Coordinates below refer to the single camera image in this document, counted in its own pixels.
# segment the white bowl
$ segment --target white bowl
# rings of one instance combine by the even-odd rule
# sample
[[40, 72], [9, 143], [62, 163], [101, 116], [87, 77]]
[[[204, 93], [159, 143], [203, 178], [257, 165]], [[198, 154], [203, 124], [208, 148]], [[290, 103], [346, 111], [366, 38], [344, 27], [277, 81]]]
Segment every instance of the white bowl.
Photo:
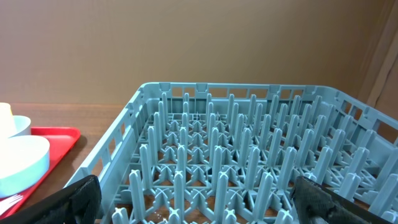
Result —
[[47, 172], [50, 143], [42, 136], [0, 140], [0, 198], [34, 185]]

